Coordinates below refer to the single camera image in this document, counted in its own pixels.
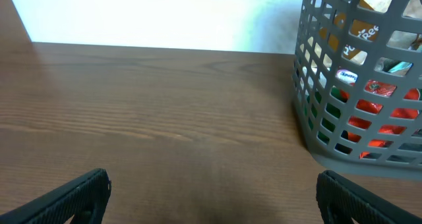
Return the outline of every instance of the gray plastic basket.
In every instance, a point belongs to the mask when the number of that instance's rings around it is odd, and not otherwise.
[[[329,169],[422,180],[422,136],[419,131],[422,129],[422,116],[419,116],[422,101],[404,99],[411,89],[422,88],[422,53],[390,45],[395,31],[422,34],[422,20],[404,16],[409,1],[392,0],[388,10],[380,13],[364,9],[360,0],[303,0],[292,75],[293,103],[309,151]],[[339,14],[346,17],[337,20]],[[376,38],[352,33],[354,21],[374,25]],[[325,29],[325,35],[321,34],[321,29]],[[337,49],[328,42],[338,43]],[[364,63],[360,65],[347,59],[346,47],[365,51]],[[377,69],[382,58],[410,62],[413,66],[404,76],[393,75]],[[326,67],[329,59],[331,67]],[[336,78],[340,69],[357,75],[354,85]],[[370,93],[366,87],[371,80],[393,85],[395,90],[390,96]],[[339,90],[348,93],[349,98],[344,100],[336,96]],[[378,113],[358,109],[361,100],[381,104],[382,109]],[[391,117],[396,108],[412,109],[418,116],[412,119]],[[367,128],[350,125],[352,116],[371,125]],[[385,125],[404,129],[399,134],[379,132]],[[350,133],[360,136],[360,140],[351,141]],[[373,140],[386,142],[381,147],[370,146]]]

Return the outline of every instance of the brown tabletop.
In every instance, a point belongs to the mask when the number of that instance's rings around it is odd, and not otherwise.
[[[0,58],[0,213],[95,168],[104,223],[322,223],[291,55],[34,43]],[[421,183],[346,175],[422,216]]]

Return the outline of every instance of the trash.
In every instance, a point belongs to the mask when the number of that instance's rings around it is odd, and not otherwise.
[[[350,72],[346,69],[340,69],[336,73],[336,78],[341,80],[342,82],[345,82],[347,84],[355,83],[357,80],[357,75],[353,72]]]
[[[416,51],[420,52],[422,51],[422,45],[413,44],[409,47],[409,49],[416,49]],[[388,72],[396,76],[404,76],[412,66],[413,63],[399,62],[397,65],[393,66],[390,70],[388,70]]]
[[[392,0],[364,0],[369,6],[371,6],[371,8],[374,9],[374,11],[380,12],[380,13],[385,13]]]
[[[396,89],[396,86],[383,83],[383,82],[377,82],[374,80],[370,80],[367,85],[365,86],[365,90],[370,93],[374,93],[381,96],[391,96],[394,90]],[[349,94],[344,91],[340,91],[342,94],[342,97],[349,99]],[[421,97],[421,94],[419,93],[418,89],[411,89],[406,96],[405,99],[414,99],[419,100]],[[356,108],[361,109],[366,112],[378,114],[380,110],[382,109],[382,105],[378,103],[373,103],[366,101],[364,99],[360,99],[357,102]],[[395,108],[393,112],[391,113],[391,117],[395,118],[403,118],[403,119],[415,119],[419,114],[419,111],[417,109],[404,109],[404,108]],[[368,129],[371,125],[370,121],[366,121],[364,119],[360,119],[355,116],[351,116],[349,119],[349,124],[356,126],[358,128]],[[401,134],[406,128],[403,126],[396,126],[396,125],[383,125],[379,133],[385,133],[385,134]],[[360,136],[356,135],[352,132],[347,132],[347,139],[351,140],[352,142],[358,142],[360,140]],[[375,146],[375,147],[385,147],[388,144],[388,141],[385,140],[372,140],[369,142],[368,146]],[[368,155],[369,152],[362,152],[359,156],[359,158],[364,158],[366,155]]]
[[[394,31],[388,40],[389,47],[407,49],[417,39],[417,34],[411,32]]]
[[[403,12],[404,16],[412,18],[422,18],[422,3],[421,0],[410,0],[406,9]]]

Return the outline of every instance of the wastebasket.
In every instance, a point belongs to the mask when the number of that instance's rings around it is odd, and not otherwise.
[[[420,0],[303,0],[293,103],[319,163],[422,180],[419,34]]]

